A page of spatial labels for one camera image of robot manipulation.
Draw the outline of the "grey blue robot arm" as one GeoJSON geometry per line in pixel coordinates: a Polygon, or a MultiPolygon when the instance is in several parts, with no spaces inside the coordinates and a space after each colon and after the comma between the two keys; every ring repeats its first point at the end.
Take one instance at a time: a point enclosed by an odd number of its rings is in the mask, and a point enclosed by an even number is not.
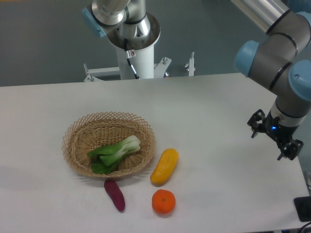
{"type": "MultiPolygon", "coordinates": [[[[294,13],[279,0],[236,0],[234,4],[268,35],[264,43],[246,42],[234,66],[276,95],[269,113],[258,110],[247,124],[253,135],[265,133],[276,142],[280,158],[293,160],[303,147],[293,133],[311,109],[311,63],[292,60],[311,42],[311,16],[294,13]]],[[[160,26],[146,12],[145,1],[94,0],[82,15],[96,36],[107,36],[116,48],[123,80],[165,77],[171,60],[154,63],[160,26]]]]}

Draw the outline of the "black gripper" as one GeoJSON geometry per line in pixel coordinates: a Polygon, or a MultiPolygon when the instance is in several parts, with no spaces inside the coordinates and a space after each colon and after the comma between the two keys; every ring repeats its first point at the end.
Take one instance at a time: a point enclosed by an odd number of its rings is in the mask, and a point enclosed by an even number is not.
{"type": "Polygon", "coordinates": [[[304,146],[301,140],[293,140],[293,134],[298,126],[289,127],[282,125],[279,116],[267,116],[265,118],[265,113],[261,109],[252,114],[247,125],[252,130],[251,138],[257,136],[258,133],[266,133],[276,142],[280,148],[280,155],[277,158],[278,161],[282,158],[287,158],[291,161],[294,160],[304,146]]]}

